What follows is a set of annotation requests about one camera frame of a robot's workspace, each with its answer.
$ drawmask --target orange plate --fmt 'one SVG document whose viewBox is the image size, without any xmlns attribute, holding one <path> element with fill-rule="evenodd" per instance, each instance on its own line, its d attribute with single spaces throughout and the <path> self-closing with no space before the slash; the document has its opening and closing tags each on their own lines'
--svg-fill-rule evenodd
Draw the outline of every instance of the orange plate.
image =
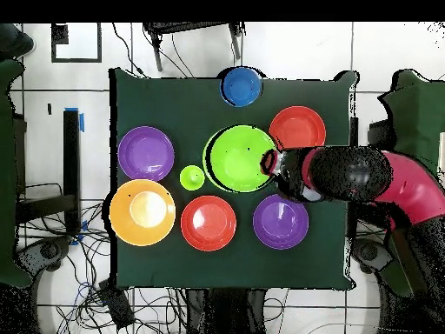
<svg viewBox="0 0 445 334">
<path fill-rule="evenodd" d="M 326 128 L 320 116 L 306 106 L 281 110 L 269 127 L 278 149 L 323 146 Z"/>
<path fill-rule="evenodd" d="M 135 179 L 111 199 L 111 228 L 127 244 L 148 246 L 165 238 L 175 222 L 175 203 L 159 183 Z"/>
<path fill-rule="evenodd" d="M 185 240 L 200 251 L 216 251 L 235 235 L 236 216 L 222 198 L 201 196 L 190 202 L 181 216 Z"/>
</svg>

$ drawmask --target tabletop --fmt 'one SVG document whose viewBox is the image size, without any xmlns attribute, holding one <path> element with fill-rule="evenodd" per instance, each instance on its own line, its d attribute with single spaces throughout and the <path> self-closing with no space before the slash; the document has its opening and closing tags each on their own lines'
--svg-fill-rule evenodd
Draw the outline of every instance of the tabletop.
<svg viewBox="0 0 445 334">
<path fill-rule="evenodd" d="M 345 277 L 346 204 L 325 201 L 305 204 L 309 214 L 307 236 L 288 250 L 273 250 L 255 235 L 252 216 L 256 206 L 276 193 L 274 184 L 250 193 L 230 193 L 208 179 L 195 191 L 185 190 L 179 173 L 187 165 L 202 167 L 203 148 L 223 127 L 253 124 L 268 130 L 274 116 L 292 105 L 315 110 L 326 126 L 326 145 L 349 144 L 349 92 L 356 73 L 345 71 L 332 81 L 263 79 L 254 103 L 235 108 L 223 101 L 216 78 L 133 77 L 110 70 L 111 193 L 129 181 L 116 159 L 117 146 L 131 129 L 148 125 L 163 131 L 173 143 L 175 162 L 159 183 L 172 195 L 176 220 L 161 242 L 137 247 L 116 239 L 113 262 L 119 287 L 245 287 L 347 290 Z M 236 214 L 236 234 L 214 252 L 191 247 L 181 233 L 185 206 L 203 195 L 219 196 Z"/>
</svg>

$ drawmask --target red plate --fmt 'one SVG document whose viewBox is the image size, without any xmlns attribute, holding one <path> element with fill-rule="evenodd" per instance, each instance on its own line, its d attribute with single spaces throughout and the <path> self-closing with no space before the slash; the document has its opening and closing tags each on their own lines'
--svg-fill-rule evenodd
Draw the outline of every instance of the red plate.
<svg viewBox="0 0 445 334">
<path fill-rule="evenodd" d="M 281 110 L 269 128 L 278 149 L 323 146 L 326 129 L 320 116 L 306 106 L 290 106 Z"/>
<path fill-rule="evenodd" d="M 222 198 L 201 196 L 189 203 L 181 215 L 185 240 L 200 251 L 216 251 L 235 235 L 236 216 Z"/>
</svg>

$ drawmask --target floor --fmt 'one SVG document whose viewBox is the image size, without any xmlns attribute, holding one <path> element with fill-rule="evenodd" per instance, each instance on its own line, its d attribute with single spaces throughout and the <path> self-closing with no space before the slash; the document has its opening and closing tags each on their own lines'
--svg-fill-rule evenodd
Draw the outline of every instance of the floor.
<svg viewBox="0 0 445 334">
<path fill-rule="evenodd" d="M 116 24 L 117 33 L 128 43 L 129 53 L 116 37 L 112 24 L 102 23 L 101 63 L 52 63 L 50 24 L 17 26 L 37 42 L 36 50 L 24 58 L 25 72 L 12 84 L 10 92 L 16 111 L 23 113 L 28 122 L 27 184 L 62 183 L 63 147 L 62 141 L 55 137 L 62 137 L 64 108 L 77 107 L 84 114 L 84 131 L 80 135 L 82 207 L 99 204 L 110 190 L 108 68 L 120 67 L 137 74 L 129 61 L 130 54 L 134 65 L 147 76 L 183 74 L 165 57 L 162 57 L 163 72 L 157 72 L 153 50 L 143 36 L 141 23 Z M 57 55 L 92 57 L 96 47 L 95 27 L 69 23 L 70 44 L 57 46 Z M 246 23 L 246 31 L 243 64 L 255 66 L 270 78 L 329 80 L 342 70 L 358 71 L 355 113 L 359 117 L 360 144 L 367 143 L 369 124 L 387 117 L 377 97 L 389 90 L 391 77 L 397 70 L 412 68 L 428 79 L 437 79 L 445 73 L 444 29 L 438 23 Z M 215 77 L 233 65 L 230 42 L 225 25 L 175 34 L 177 51 L 195 77 Z M 184 69 L 171 37 L 164 37 L 162 49 Z M 31 188 L 27 197 L 56 195 L 57 191 L 55 186 Z M 93 223 L 93 228 L 103 229 L 100 218 Z M 25 232 L 27 238 L 20 238 L 20 247 L 30 242 L 30 236 L 42 233 L 23 227 L 20 234 Z M 95 257 L 95 267 L 97 278 L 102 280 L 110 272 L 109 257 L 105 256 L 110 247 L 101 244 L 99 250 L 104 256 Z M 69 256 L 79 278 L 84 278 L 84 254 L 78 245 L 70 246 Z M 73 271 L 73 265 L 64 259 L 58 271 L 43 275 L 37 299 L 43 334 L 56 334 L 62 321 L 57 306 L 64 313 L 72 309 L 78 293 Z M 266 302 L 266 319 L 280 314 L 280 302 L 286 300 L 286 307 L 283 316 L 266 323 L 268 334 L 374 334 L 380 304 L 376 281 L 362 274 L 354 261 L 350 276 L 357 286 L 347 292 L 290 291 L 287 295 L 287 290 L 270 290 L 267 298 L 278 301 Z M 142 321 L 170 319 L 165 316 L 173 312 L 166 312 L 165 300 L 154 302 L 151 309 L 142 309 L 146 305 L 144 299 L 153 301 L 166 294 L 165 289 L 130 291 L 136 316 Z M 117 334 L 114 327 L 103 331 Z M 137 334 L 152 333 L 142 326 Z M 78 334 L 99 333 L 81 330 Z M 136 334 L 134 326 L 128 334 Z"/>
</svg>

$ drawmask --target green plate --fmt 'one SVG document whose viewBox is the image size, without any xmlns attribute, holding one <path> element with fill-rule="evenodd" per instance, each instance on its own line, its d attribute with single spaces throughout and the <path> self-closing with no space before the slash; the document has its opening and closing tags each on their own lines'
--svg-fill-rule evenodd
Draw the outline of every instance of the green plate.
<svg viewBox="0 0 445 334">
<path fill-rule="evenodd" d="M 261 173 L 262 155 L 275 144 L 263 130 L 235 125 L 219 130 L 203 152 L 204 171 L 215 186 L 233 192 L 260 190 L 270 177 Z"/>
<path fill-rule="evenodd" d="M 179 175 L 179 181 L 186 190 L 200 189 L 204 184 L 204 180 L 204 172 L 196 165 L 186 166 Z"/>
</svg>

